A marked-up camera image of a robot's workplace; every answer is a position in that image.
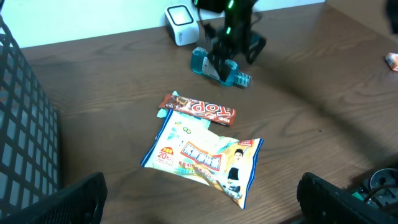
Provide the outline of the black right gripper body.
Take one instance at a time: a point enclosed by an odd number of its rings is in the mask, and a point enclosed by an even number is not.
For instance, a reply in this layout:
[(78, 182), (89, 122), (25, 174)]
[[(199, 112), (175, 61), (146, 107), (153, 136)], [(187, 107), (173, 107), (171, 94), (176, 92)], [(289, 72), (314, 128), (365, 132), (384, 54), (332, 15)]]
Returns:
[(247, 49), (247, 45), (251, 34), (257, 34), (251, 30), (251, 26), (238, 27), (234, 30), (231, 27), (220, 27), (215, 29), (210, 23), (204, 24), (206, 38), (213, 46), (226, 46), (231, 48), (230, 59), (233, 59), (238, 54), (243, 54)]

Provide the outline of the small orange tissue pack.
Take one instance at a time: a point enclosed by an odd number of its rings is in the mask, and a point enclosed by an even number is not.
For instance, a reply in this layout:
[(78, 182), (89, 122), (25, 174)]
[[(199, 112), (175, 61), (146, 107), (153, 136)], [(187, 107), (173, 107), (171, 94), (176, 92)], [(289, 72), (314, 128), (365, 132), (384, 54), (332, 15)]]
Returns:
[(398, 55), (396, 53), (388, 53), (385, 60), (392, 71), (398, 71)]

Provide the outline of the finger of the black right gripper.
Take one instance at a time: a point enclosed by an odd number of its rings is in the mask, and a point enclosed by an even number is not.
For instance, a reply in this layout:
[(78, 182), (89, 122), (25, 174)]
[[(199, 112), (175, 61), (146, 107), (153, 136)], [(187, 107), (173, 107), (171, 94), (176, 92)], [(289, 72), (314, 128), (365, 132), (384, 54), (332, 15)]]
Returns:
[(267, 43), (267, 39), (259, 34), (251, 34), (245, 52), (246, 61), (252, 64), (261, 53)]
[(230, 61), (231, 48), (226, 46), (213, 46), (208, 54), (212, 66), (219, 75), (221, 82), (231, 82), (233, 80), (233, 66)]

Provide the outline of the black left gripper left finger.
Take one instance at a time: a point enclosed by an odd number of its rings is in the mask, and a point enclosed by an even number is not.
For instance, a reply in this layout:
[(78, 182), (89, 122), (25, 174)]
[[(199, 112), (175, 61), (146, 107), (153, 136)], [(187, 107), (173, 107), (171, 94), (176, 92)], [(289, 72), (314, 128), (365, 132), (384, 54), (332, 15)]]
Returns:
[(104, 174), (94, 172), (1, 220), (2, 224), (101, 222), (107, 197)]

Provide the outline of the orange chocolate bar wrapper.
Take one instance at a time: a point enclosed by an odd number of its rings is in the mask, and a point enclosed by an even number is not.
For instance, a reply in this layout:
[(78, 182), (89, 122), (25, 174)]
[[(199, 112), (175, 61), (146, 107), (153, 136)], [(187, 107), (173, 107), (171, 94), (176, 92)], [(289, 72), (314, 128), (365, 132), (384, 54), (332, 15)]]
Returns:
[(237, 114), (235, 109), (172, 94), (165, 96), (159, 108), (172, 109), (224, 126), (232, 126)]

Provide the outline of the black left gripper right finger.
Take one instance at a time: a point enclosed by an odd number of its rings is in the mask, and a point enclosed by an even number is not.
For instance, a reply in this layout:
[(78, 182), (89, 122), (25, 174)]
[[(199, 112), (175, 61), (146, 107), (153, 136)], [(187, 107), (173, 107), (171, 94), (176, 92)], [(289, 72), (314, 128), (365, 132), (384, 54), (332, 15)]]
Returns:
[(396, 224), (397, 217), (374, 208), (349, 192), (306, 172), (297, 187), (297, 200), (307, 224)]

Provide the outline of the cream wet wipes pack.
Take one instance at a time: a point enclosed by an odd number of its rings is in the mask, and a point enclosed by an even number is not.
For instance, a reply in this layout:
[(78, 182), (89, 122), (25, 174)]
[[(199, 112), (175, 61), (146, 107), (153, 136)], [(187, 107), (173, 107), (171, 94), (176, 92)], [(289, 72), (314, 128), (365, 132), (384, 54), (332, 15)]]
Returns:
[(246, 208), (263, 143), (261, 138), (240, 141), (218, 136), (195, 118), (168, 110), (141, 166), (214, 187)]

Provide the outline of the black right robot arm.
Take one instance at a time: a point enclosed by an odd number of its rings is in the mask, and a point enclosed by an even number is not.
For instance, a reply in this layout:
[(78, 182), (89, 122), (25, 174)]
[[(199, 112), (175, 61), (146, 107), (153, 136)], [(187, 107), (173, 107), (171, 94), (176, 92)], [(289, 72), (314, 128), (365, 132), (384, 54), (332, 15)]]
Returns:
[(215, 29), (209, 23), (201, 23), (206, 38), (213, 45), (208, 54), (209, 61), (223, 82), (231, 71), (226, 65), (227, 60), (244, 54), (247, 63), (252, 64), (266, 45), (266, 38), (252, 30), (255, 3), (256, 0), (192, 0), (198, 11), (224, 13), (222, 28)]

